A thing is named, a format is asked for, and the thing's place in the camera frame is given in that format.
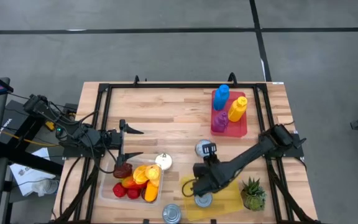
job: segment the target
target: yellow bottle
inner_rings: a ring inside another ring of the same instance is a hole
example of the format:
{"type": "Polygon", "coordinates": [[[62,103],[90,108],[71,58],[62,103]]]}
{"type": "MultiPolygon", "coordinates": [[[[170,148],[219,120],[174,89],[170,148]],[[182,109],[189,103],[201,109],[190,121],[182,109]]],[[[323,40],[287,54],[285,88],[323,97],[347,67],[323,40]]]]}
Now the yellow bottle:
{"type": "Polygon", "coordinates": [[[230,121],[237,122],[241,119],[244,112],[247,109],[247,98],[240,96],[238,99],[234,100],[227,116],[230,121]]]}

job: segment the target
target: purple bottle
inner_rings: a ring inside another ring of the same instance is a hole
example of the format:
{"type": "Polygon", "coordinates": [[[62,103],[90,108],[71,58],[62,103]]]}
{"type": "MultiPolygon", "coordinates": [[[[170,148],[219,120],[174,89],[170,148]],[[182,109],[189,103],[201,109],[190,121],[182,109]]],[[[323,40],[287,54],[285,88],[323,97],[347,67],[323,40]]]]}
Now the purple bottle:
{"type": "Polygon", "coordinates": [[[226,130],[228,124],[229,118],[227,118],[227,113],[222,111],[215,116],[212,122],[212,131],[222,133],[226,130]]]}

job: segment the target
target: red strawberry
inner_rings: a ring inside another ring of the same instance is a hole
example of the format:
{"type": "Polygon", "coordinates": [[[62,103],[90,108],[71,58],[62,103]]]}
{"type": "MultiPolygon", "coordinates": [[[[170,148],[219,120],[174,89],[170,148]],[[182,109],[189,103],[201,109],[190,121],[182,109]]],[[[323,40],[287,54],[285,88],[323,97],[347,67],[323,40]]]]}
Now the red strawberry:
{"type": "Polygon", "coordinates": [[[128,189],[127,195],[130,199],[137,199],[140,196],[140,189],[128,189]]]}
{"type": "Polygon", "coordinates": [[[127,189],[122,186],[121,183],[116,183],[115,186],[112,188],[116,197],[123,197],[127,193],[127,189]]]}

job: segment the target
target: blue bottle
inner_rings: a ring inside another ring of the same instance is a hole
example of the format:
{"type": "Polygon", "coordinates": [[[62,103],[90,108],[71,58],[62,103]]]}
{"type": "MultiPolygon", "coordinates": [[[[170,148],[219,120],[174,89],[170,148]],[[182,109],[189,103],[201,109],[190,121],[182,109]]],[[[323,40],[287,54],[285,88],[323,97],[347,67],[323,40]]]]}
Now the blue bottle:
{"type": "Polygon", "coordinates": [[[229,99],[230,91],[227,85],[221,85],[215,91],[214,109],[219,111],[223,110],[227,99],[229,99]]]}

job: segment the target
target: clear plastic container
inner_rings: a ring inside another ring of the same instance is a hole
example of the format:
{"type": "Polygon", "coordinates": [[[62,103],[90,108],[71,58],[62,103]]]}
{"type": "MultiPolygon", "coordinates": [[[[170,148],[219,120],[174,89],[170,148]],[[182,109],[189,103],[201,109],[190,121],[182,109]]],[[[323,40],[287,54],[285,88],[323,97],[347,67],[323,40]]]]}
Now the clear plastic container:
{"type": "MultiPolygon", "coordinates": [[[[141,165],[153,165],[155,162],[150,159],[136,159],[132,158],[127,161],[128,163],[132,164],[132,173],[136,169],[136,167],[139,167],[141,165]]],[[[114,169],[114,161],[111,160],[108,163],[108,167],[106,170],[113,170],[114,169]]],[[[121,182],[122,179],[115,178],[112,174],[102,174],[102,182],[100,185],[100,191],[99,191],[99,198],[103,200],[108,200],[110,202],[119,202],[119,203],[136,203],[136,204],[144,204],[147,206],[153,206],[157,205],[161,198],[161,190],[162,190],[162,184],[163,184],[163,175],[164,171],[161,170],[161,176],[160,176],[160,185],[158,187],[158,195],[157,198],[153,202],[146,202],[142,196],[140,196],[137,199],[130,199],[127,195],[119,198],[116,197],[115,194],[112,192],[112,188],[115,186],[116,183],[121,182]]]]}

